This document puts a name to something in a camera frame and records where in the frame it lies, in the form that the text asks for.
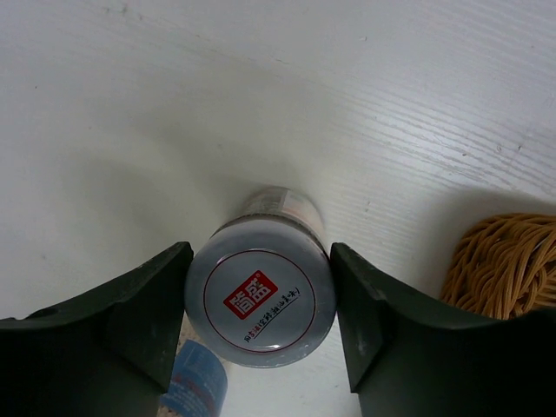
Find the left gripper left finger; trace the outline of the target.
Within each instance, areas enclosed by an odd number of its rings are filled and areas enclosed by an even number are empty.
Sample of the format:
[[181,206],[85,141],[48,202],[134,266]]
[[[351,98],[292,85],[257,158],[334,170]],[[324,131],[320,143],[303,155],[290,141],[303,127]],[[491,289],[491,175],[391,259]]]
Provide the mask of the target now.
[[3,416],[155,416],[193,259],[178,242],[124,275],[1,321]]

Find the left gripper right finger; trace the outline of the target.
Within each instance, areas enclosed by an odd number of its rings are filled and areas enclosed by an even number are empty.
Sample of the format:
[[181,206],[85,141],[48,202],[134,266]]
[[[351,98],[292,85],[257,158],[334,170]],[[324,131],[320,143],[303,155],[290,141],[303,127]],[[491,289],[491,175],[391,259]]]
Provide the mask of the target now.
[[365,416],[552,416],[555,312],[501,321],[331,249],[350,388]]

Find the white-lid dark jam jar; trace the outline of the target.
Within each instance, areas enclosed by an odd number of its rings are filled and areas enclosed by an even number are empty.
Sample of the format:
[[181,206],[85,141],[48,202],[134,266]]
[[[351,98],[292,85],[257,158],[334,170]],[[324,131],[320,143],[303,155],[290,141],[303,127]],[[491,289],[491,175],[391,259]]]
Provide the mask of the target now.
[[227,361],[269,368],[307,357],[336,312],[316,206],[284,187],[252,195],[194,256],[184,299],[193,329]]

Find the silver-cap blue-label jar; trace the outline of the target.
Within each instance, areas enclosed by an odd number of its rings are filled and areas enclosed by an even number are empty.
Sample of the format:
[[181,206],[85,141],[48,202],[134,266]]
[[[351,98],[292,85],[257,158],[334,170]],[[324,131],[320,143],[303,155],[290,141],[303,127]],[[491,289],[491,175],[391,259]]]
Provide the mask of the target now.
[[222,361],[199,341],[186,340],[179,350],[168,392],[158,416],[218,417],[228,390]]

